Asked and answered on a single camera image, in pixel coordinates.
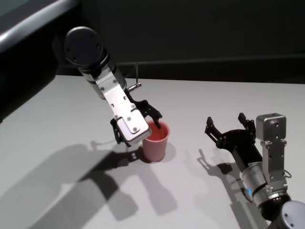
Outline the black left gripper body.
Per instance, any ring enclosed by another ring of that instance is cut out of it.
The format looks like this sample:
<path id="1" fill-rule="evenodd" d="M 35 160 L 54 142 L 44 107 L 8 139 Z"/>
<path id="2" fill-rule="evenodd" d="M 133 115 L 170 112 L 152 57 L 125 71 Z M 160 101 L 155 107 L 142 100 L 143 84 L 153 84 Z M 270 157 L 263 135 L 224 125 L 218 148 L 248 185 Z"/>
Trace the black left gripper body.
<path id="1" fill-rule="evenodd" d="M 127 94 L 128 99 L 133 103 L 136 108 L 141 112 L 142 116 L 145 118 L 148 115 L 150 105 L 147 100 L 135 101 L 130 94 Z"/>

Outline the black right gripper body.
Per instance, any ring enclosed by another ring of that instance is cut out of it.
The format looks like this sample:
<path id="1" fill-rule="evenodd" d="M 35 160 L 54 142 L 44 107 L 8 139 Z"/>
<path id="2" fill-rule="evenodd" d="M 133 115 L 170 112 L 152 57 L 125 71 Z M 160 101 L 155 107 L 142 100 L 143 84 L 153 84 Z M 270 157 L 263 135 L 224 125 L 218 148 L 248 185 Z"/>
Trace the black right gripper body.
<path id="1" fill-rule="evenodd" d="M 229 151 L 238 168 L 245 170 L 250 163 L 262 162 L 262 156 L 255 146 L 255 131 L 236 129 L 220 133 L 216 131 L 216 146 Z"/>

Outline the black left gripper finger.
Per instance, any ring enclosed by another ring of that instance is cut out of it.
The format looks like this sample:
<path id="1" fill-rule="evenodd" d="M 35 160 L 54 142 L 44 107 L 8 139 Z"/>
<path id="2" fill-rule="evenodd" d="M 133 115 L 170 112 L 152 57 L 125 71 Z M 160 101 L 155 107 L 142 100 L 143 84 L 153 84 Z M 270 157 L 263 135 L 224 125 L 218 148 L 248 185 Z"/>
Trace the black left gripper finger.
<path id="1" fill-rule="evenodd" d="M 125 143 L 125 145 L 127 147 L 131 147 L 131 145 L 123 138 L 123 135 L 120 132 L 117 122 L 114 118 L 110 121 L 110 124 L 112 125 L 114 137 L 115 137 L 117 144 Z"/>
<path id="2" fill-rule="evenodd" d="M 156 127 L 158 129 L 160 129 L 161 125 L 159 123 L 159 119 L 161 119 L 163 117 L 162 114 L 157 109 L 155 109 L 153 106 L 151 106 L 147 100 L 143 101 L 143 110 L 144 110 L 144 116 L 151 117 L 154 124 L 156 125 Z"/>

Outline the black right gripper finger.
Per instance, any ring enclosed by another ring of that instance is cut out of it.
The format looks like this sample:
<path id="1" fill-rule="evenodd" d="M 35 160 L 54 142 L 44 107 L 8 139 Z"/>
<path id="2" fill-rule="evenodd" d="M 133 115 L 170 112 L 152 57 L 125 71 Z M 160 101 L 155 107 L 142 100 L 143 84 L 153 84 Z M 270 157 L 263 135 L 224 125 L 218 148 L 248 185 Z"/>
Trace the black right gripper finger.
<path id="1" fill-rule="evenodd" d="M 247 119 L 246 116 L 244 115 L 244 113 L 240 113 L 238 115 L 238 120 L 243 125 L 245 130 L 248 130 L 251 135 L 256 137 L 256 127 L 254 124 L 254 120 Z"/>
<path id="2" fill-rule="evenodd" d="M 209 116 L 206 120 L 204 131 L 215 143 L 216 146 L 224 145 L 224 134 L 222 134 L 214 125 L 212 118 Z"/>

